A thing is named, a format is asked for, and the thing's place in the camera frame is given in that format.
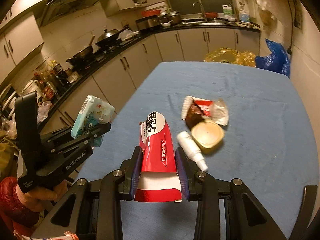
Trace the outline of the person's left hand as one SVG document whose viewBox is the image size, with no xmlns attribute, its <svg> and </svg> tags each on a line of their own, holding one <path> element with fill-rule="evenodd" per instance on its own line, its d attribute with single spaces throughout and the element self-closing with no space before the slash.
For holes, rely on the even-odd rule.
<svg viewBox="0 0 320 240">
<path fill-rule="evenodd" d="M 23 206 L 33 212 L 41 212 L 47 208 L 47 202 L 58 202 L 67 192 L 67 181 L 62 181 L 53 190 L 44 187 L 35 187 L 27 193 L 23 193 L 19 185 L 16 186 L 17 198 Z"/>
</svg>

